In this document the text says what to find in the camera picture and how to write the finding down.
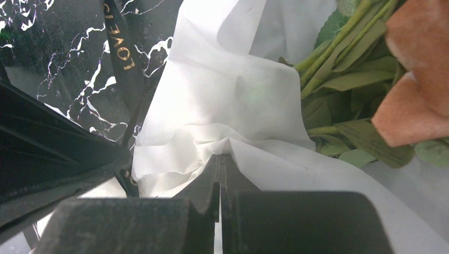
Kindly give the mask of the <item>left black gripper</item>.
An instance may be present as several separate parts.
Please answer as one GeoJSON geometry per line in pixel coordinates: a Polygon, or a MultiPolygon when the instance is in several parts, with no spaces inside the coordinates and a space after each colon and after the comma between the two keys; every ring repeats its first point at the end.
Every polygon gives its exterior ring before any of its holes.
{"type": "Polygon", "coordinates": [[[1,242],[130,164],[127,147],[40,103],[1,68],[1,242]]]}

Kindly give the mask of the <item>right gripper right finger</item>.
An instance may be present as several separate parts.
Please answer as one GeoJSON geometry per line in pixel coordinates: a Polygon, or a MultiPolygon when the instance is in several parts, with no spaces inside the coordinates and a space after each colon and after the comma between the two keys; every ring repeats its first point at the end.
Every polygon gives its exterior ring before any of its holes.
{"type": "Polygon", "coordinates": [[[220,194],[223,253],[393,253],[360,193],[262,191],[221,155],[220,194]]]}

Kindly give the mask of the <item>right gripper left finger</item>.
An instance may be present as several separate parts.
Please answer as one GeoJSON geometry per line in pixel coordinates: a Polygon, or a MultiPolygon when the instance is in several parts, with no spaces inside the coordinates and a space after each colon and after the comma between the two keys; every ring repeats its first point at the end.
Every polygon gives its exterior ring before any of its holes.
{"type": "Polygon", "coordinates": [[[55,210],[36,253],[213,253],[220,157],[172,198],[72,198],[55,210]]]}

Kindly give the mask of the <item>black ribbon gold lettering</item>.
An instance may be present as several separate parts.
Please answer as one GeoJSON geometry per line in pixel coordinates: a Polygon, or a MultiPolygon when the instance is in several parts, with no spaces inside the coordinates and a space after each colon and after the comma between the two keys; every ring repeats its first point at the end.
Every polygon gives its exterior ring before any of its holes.
{"type": "Polygon", "coordinates": [[[149,90],[143,71],[141,54],[137,52],[138,30],[133,20],[128,21],[116,1],[102,1],[107,41],[119,92],[129,112],[130,120],[122,138],[132,159],[137,149],[137,127],[142,125],[149,107],[149,90]]]}

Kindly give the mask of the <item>white wrapping paper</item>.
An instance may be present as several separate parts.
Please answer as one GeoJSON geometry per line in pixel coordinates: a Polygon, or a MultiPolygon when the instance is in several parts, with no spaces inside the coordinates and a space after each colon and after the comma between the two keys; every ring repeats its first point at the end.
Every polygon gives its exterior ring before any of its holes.
{"type": "Polygon", "coordinates": [[[320,155],[300,111],[304,59],[335,1],[184,1],[134,148],[144,197],[170,197],[214,153],[263,190],[354,191],[380,213],[396,253],[448,253],[448,168],[419,159],[363,169],[320,155]]]}

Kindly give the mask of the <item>pink orange flower bunch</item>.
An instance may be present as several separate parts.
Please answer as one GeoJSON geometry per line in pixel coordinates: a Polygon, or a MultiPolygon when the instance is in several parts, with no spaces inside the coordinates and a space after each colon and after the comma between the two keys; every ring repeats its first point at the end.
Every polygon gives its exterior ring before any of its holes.
{"type": "Polygon", "coordinates": [[[401,168],[418,157],[448,166],[448,138],[391,147],[371,118],[405,69],[385,43],[386,21],[402,1],[338,1],[314,50],[293,67],[302,117],[315,151],[361,168],[381,161],[401,168]]]}

